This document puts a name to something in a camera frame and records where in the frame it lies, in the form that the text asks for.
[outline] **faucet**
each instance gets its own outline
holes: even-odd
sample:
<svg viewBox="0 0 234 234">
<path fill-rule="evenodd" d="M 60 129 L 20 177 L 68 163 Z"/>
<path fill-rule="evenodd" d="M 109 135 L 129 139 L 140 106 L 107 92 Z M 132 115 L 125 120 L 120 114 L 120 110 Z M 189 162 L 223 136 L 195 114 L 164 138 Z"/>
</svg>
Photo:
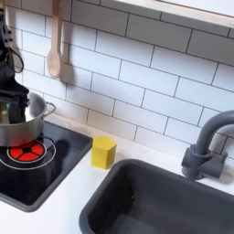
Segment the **faucet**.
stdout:
<svg viewBox="0 0 234 234">
<path fill-rule="evenodd" d="M 220 178 L 228 154 L 214 156 L 208 149 L 216 131 L 226 125 L 234 124 L 234 111 L 222 112 L 204 125 L 197 143 L 186 149 L 182 161 L 184 176 L 192 180 L 202 179 L 205 175 Z"/>
</svg>

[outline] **cooktop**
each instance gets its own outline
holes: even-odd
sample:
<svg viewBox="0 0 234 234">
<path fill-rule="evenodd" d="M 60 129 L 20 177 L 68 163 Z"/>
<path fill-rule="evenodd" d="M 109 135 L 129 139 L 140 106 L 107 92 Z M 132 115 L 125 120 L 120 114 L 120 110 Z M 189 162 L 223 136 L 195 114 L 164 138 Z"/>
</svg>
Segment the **cooktop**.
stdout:
<svg viewBox="0 0 234 234">
<path fill-rule="evenodd" d="M 26 212 L 37 210 L 91 144 L 86 135 L 45 122 L 34 142 L 0 147 L 0 200 Z"/>
</svg>

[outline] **tile backsplash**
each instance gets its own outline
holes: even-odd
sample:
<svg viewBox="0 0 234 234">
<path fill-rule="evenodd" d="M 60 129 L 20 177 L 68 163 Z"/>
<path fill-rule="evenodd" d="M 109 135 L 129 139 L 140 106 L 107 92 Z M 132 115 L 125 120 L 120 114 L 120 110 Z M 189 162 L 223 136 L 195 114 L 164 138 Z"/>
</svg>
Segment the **tile backsplash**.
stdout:
<svg viewBox="0 0 234 234">
<path fill-rule="evenodd" d="M 234 109 L 234 30 L 112 0 L 65 0 L 64 72 L 49 77 L 52 0 L 6 1 L 18 82 L 57 114 L 179 157 L 205 122 Z M 210 149 L 229 153 L 234 125 Z"/>
</svg>

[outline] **sink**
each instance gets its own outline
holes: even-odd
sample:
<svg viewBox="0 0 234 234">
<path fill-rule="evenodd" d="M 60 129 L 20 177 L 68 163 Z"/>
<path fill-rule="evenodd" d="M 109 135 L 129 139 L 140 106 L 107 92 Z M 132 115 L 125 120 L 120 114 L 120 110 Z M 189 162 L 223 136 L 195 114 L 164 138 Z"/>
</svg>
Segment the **sink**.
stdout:
<svg viewBox="0 0 234 234">
<path fill-rule="evenodd" d="M 234 196 L 138 160 L 117 163 L 80 214 L 84 234 L 233 234 Z"/>
</svg>

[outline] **white subway tile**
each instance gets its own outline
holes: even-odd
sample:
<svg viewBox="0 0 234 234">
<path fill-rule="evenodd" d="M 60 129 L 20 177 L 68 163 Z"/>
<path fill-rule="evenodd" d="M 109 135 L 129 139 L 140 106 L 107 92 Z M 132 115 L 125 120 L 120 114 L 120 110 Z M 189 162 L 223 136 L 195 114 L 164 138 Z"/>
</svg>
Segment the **white subway tile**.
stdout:
<svg viewBox="0 0 234 234">
<path fill-rule="evenodd" d="M 180 26 L 192 27 L 194 29 L 206 31 L 208 33 L 218 34 L 218 35 L 225 36 L 225 37 L 228 35 L 228 32 L 229 32 L 228 27 L 219 26 L 215 24 L 209 24 L 205 21 L 199 21 L 199 20 L 195 20 L 192 18 L 188 18 L 188 17 L 172 15 L 172 14 L 168 14 L 165 12 L 163 12 L 161 20 L 168 22 L 168 23 L 180 25 Z"/>
<path fill-rule="evenodd" d="M 99 5 L 101 0 L 82 0 L 82 2 Z"/>
<path fill-rule="evenodd" d="M 219 64 L 213 85 L 225 90 L 234 91 L 234 67 Z"/>
<path fill-rule="evenodd" d="M 180 79 L 175 96 L 220 112 L 233 109 L 234 93 L 192 80 Z"/>
<path fill-rule="evenodd" d="M 121 61 L 117 58 L 73 46 L 69 50 L 69 63 L 115 79 L 118 79 L 121 66 Z"/>
<path fill-rule="evenodd" d="M 158 133 L 164 133 L 167 122 L 167 117 L 161 114 L 149 112 L 121 101 L 115 102 L 113 116 Z"/>
<path fill-rule="evenodd" d="M 11 38 L 13 39 L 12 47 L 13 48 L 22 48 L 22 31 L 10 27 L 9 30 L 11 30 L 12 35 Z"/>
<path fill-rule="evenodd" d="M 234 159 L 234 139 L 228 138 L 224 145 L 222 153 L 228 153 L 229 157 Z"/>
<path fill-rule="evenodd" d="M 108 133 L 119 135 L 131 141 L 133 141 L 136 131 L 136 126 L 133 124 L 93 111 L 89 111 L 88 125 L 102 129 Z"/>
<path fill-rule="evenodd" d="M 187 53 L 234 65 L 234 40 L 194 30 Z"/>
<path fill-rule="evenodd" d="M 144 42 L 98 32 L 96 51 L 103 54 L 150 66 L 153 50 L 153 46 Z"/>
<path fill-rule="evenodd" d="M 66 100 L 97 112 L 109 115 L 113 112 L 113 99 L 75 86 L 68 85 Z"/>
<path fill-rule="evenodd" d="M 6 8 L 5 14 L 8 26 L 45 36 L 44 16 L 10 6 Z"/>
<path fill-rule="evenodd" d="M 234 28 L 230 30 L 229 37 L 234 38 Z"/>
<path fill-rule="evenodd" d="M 128 14 L 98 5 L 73 1 L 72 22 L 110 33 L 125 35 Z"/>
<path fill-rule="evenodd" d="M 190 144 L 177 141 L 176 139 L 161 135 L 160 133 L 154 133 L 141 127 L 137 128 L 135 141 L 158 151 L 181 158 L 184 157 L 186 149 L 190 146 Z"/>
<path fill-rule="evenodd" d="M 127 37 L 186 52 L 191 29 L 129 15 Z"/>
<path fill-rule="evenodd" d="M 178 77 L 159 70 L 123 61 L 120 80 L 148 90 L 155 90 L 173 96 L 176 90 Z"/>
<path fill-rule="evenodd" d="M 57 99 L 45 94 L 44 99 L 56 105 L 55 113 L 74 121 L 86 123 L 88 116 L 88 109 L 81 106 Z"/>
<path fill-rule="evenodd" d="M 93 74 L 91 89 L 120 101 L 141 106 L 144 89 L 118 80 Z"/>
<path fill-rule="evenodd" d="M 165 135 L 171 136 L 189 144 L 195 144 L 197 142 L 197 138 L 200 132 L 201 128 L 199 127 L 173 119 L 168 120 L 165 129 Z M 226 138 L 226 136 L 216 133 L 209 149 L 220 154 Z"/>
<path fill-rule="evenodd" d="M 223 173 L 227 176 L 234 177 L 234 159 L 226 158 Z"/>
<path fill-rule="evenodd" d="M 23 84 L 22 72 L 21 73 L 16 73 L 15 79 L 19 84 Z"/>
<path fill-rule="evenodd" d="M 21 0 L 6 0 L 5 4 L 20 8 L 21 7 Z"/>
<path fill-rule="evenodd" d="M 65 99 L 66 84 L 60 81 L 24 70 L 23 84 L 30 89 L 38 90 L 60 99 Z"/>
<path fill-rule="evenodd" d="M 33 93 L 35 93 L 35 94 L 41 96 L 42 98 L 44 98 L 44 94 L 43 94 L 41 91 L 32 90 L 32 89 L 30 89 L 29 87 L 27 87 L 27 88 L 29 89 L 29 93 L 30 93 L 30 92 L 31 92 L 31 93 L 33 92 Z"/>
<path fill-rule="evenodd" d="M 198 123 L 202 112 L 200 106 L 149 90 L 145 92 L 143 107 L 193 124 Z"/>
<path fill-rule="evenodd" d="M 51 39 L 23 32 L 23 50 L 47 57 L 51 48 Z M 69 60 L 69 45 L 61 43 L 63 61 Z"/>
<path fill-rule="evenodd" d="M 61 40 L 74 46 L 94 49 L 97 30 L 62 22 Z M 47 17 L 46 36 L 51 38 L 51 18 Z"/>
<path fill-rule="evenodd" d="M 50 77 L 48 73 L 48 63 L 45 61 L 45 75 Z M 91 85 L 91 72 L 85 69 L 78 69 L 76 67 L 72 67 L 68 64 L 63 64 L 62 75 L 59 80 L 66 82 L 68 84 L 73 84 L 79 86 L 83 89 L 90 90 Z"/>
<path fill-rule="evenodd" d="M 109 8 L 125 11 L 128 13 L 133 13 L 139 16 L 146 16 L 146 17 L 154 18 L 154 19 L 159 19 L 161 15 L 160 11 L 140 7 L 138 5 L 125 4 L 123 2 L 118 2 L 118 1 L 101 0 L 101 5 L 107 6 Z"/>
<path fill-rule="evenodd" d="M 186 55 L 166 48 L 155 47 L 152 68 L 211 84 L 218 63 Z"/>
<path fill-rule="evenodd" d="M 202 112 L 199 126 L 203 127 L 209 119 L 211 119 L 213 116 L 215 116 L 217 114 L 219 114 L 219 112 L 205 108 L 204 111 Z M 227 136 L 234 138 L 234 124 L 227 125 L 225 127 L 220 128 L 218 130 L 218 133 L 225 134 Z"/>
<path fill-rule="evenodd" d="M 204 111 L 202 112 L 201 119 L 199 121 L 199 127 L 203 127 L 205 123 L 211 119 L 213 116 L 219 114 L 217 111 L 210 110 L 208 108 L 204 108 Z"/>
<path fill-rule="evenodd" d="M 46 16 L 52 16 L 52 1 L 53 0 L 22 0 L 22 8 L 28 11 L 33 11 Z M 63 19 L 70 21 L 71 1 L 64 1 Z"/>
<path fill-rule="evenodd" d="M 23 50 L 16 50 L 16 53 L 24 61 L 25 69 L 44 75 L 44 57 Z M 17 67 L 22 68 L 21 61 L 16 55 L 14 55 L 14 62 Z"/>
</svg>

